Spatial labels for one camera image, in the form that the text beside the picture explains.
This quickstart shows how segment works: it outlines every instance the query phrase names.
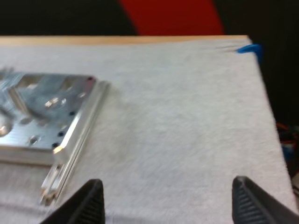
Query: wooden table edge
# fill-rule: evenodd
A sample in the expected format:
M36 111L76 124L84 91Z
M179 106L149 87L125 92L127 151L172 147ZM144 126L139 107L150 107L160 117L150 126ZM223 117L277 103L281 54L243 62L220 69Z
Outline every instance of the wooden table edge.
M246 38L244 35L219 36L0 36L0 45L98 45L164 43L194 40Z

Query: red wire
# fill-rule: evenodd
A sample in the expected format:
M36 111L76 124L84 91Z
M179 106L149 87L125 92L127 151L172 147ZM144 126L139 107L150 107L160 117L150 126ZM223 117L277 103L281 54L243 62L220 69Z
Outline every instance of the red wire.
M293 141L293 140L289 140L289 141L281 141L281 143L283 143L283 144L294 144L295 141Z
M282 128L282 129L285 129L285 130L289 130L289 128L286 125L281 124L281 123L276 123L276 126Z

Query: circular hole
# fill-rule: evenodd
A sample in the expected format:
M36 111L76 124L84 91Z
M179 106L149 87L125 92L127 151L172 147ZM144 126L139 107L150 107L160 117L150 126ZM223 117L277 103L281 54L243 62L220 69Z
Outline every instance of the circular hole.
M33 135L29 138L29 144L34 145L35 143L37 143L39 140L41 139L40 136L38 135Z
M27 125L27 124L29 124L31 121L32 121L31 118L23 118L23 119L20 121L20 124L22 124L22 125Z
M58 142L55 142L55 143L52 144L52 147L53 147L53 148L56 148L57 146L59 146L59 143L58 143Z
M64 136L64 132L58 132L58 136L59 136L59 137Z

